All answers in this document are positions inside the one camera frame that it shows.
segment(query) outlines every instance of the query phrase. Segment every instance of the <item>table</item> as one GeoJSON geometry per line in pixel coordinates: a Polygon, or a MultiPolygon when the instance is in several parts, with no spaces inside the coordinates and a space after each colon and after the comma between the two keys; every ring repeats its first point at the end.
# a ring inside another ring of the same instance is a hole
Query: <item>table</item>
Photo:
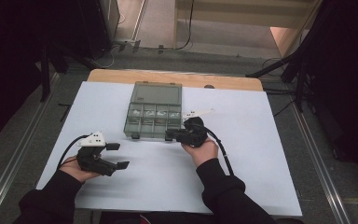
{"type": "MultiPolygon", "coordinates": [[[[196,0],[193,20],[268,26],[283,57],[309,29],[322,0],[196,0]]],[[[188,19],[191,0],[175,0],[174,44],[178,19],[188,19]]]]}
{"type": "MultiPolygon", "coordinates": [[[[131,140],[123,133],[135,80],[181,82],[183,111],[214,108],[202,119],[222,140],[234,173],[247,185],[247,195],[273,216],[301,216],[267,95],[259,80],[245,77],[93,70],[76,96],[38,189],[46,185],[73,139],[102,131],[108,143],[121,144],[119,151],[103,151],[103,159],[130,161],[130,165],[112,176],[88,181],[76,196],[77,208],[211,213],[201,200],[203,186],[194,164],[178,143],[131,140]],[[206,84],[216,89],[200,88],[206,84]],[[252,91],[223,89],[234,86],[252,91]]],[[[68,156],[78,150],[72,147],[68,156]]],[[[221,153],[219,160],[228,174],[221,153]]]]}

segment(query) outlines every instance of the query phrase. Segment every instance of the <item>person's right hand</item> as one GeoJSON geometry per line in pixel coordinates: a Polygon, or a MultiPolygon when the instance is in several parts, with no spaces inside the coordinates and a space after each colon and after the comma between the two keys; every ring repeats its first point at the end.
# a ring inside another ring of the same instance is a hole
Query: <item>person's right hand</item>
{"type": "Polygon", "coordinates": [[[206,161],[217,158],[217,150],[219,147],[208,137],[200,147],[191,147],[182,144],[182,148],[193,158],[196,167],[199,167],[206,161]]]}
{"type": "Polygon", "coordinates": [[[76,156],[69,157],[60,167],[61,171],[66,172],[68,175],[73,176],[80,183],[85,182],[88,179],[100,176],[100,174],[93,173],[90,171],[83,171],[77,163],[76,156]]]}

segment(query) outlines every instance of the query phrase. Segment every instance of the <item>clear plastic organizer box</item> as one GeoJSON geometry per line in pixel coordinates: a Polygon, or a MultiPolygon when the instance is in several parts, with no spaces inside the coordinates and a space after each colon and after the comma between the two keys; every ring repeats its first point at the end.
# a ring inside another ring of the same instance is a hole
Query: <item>clear plastic organizer box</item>
{"type": "Polygon", "coordinates": [[[165,139],[167,129],[182,125],[182,85],[136,82],[124,133],[132,139],[165,139]]]}

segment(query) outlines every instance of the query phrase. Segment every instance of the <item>floor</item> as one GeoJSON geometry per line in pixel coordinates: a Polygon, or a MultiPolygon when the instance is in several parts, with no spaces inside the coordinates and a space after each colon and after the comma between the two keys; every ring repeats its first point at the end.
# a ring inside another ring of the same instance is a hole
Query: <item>floor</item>
{"type": "MultiPolygon", "coordinates": [[[[122,19],[117,29],[117,40],[128,41],[131,45],[133,41],[141,40],[141,47],[156,48],[163,45],[170,48],[172,24],[168,19],[162,20],[158,17],[172,15],[172,1],[148,0],[144,5],[144,13],[140,14],[142,3],[141,0],[118,0],[122,19]],[[131,15],[136,15],[136,18],[141,15],[142,22],[137,31],[133,30],[136,19],[131,15]]],[[[187,24],[188,21],[181,21],[179,25],[181,31],[178,33],[178,46],[185,43],[187,24]]],[[[199,72],[235,77],[258,71],[280,57],[268,27],[238,27],[232,24],[194,21],[191,40],[185,50],[164,51],[161,54],[141,49],[132,53],[132,47],[128,45],[121,52],[114,49],[112,54],[106,54],[97,63],[113,63],[109,66],[110,69],[199,72]]],[[[12,171],[16,175],[9,179],[8,188],[1,192],[4,197],[0,201],[0,223],[10,223],[18,215],[17,202],[23,194],[34,188],[43,172],[64,123],[66,105],[74,101],[81,82],[87,80],[90,72],[87,68],[71,59],[68,59],[68,63],[70,69],[67,74],[59,74],[52,79],[55,80],[55,85],[48,102],[40,104],[41,90],[36,90],[0,134],[0,180],[7,172],[5,168],[11,163],[16,149],[23,146],[26,152],[22,155],[17,169],[12,171]],[[34,123],[32,118],[38,114],[40,120],[34,123]]],[[[294,88],[294,84],[281,83],[281,73],[282,69],[277,69],[261,77],[263,86],[272,89],[294,88]]],[[[268,99],[273,113],[282,110],[292,100],[290,95],[273,94],[269,95],[268,99]]],[[[338,220],[335,216],[327,198],[329,194],[326,194],[323,179],[304,138],[299,116],[296,115],[293,105],[290,105],[275,121],[303,211],[303,217],[300,219],[309,224],[358,223],[358,165],[334,158],[324,131],[311,113],[307,102],[304,102],[303,108],[301,118],[306,121],[323,166],[339,193],[350,221],[338,220]]],[[[94,223],[98,222],[99,215],[100,212],[95,211],[94,223]]],[[[75,220],[75,223],[90,223],[90,211],[76,210],[75,220]]]]}

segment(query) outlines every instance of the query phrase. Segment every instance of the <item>white paper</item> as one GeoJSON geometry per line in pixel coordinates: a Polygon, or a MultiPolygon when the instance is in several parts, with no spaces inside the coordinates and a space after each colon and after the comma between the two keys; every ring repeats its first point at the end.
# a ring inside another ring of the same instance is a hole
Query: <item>white paper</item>
{"type": "MultiPolygon", "coordinates": [[[[116,211],[184,211],[211,213],[203,204],[203,186],[190,156],[179,143],[131,140],[123,132],[133,84],[84,82],[37,185],[54,174],[67,146],[78,136],[102,131],[119,151],[102,155],[113,163],[129,161],[126,170],[87,181],[76,207],[116,211]]],[[[182,110],[214,112],[202,117],[222,140],[233,171],[246,194],[273,216],[301,216],[267,95],[261,91],[182,89],[182,110]]],[[[67,157],[79,147],[72,147],[67,157]]],[[[219,160],[228,174],[224,159],[219,160]]]]}

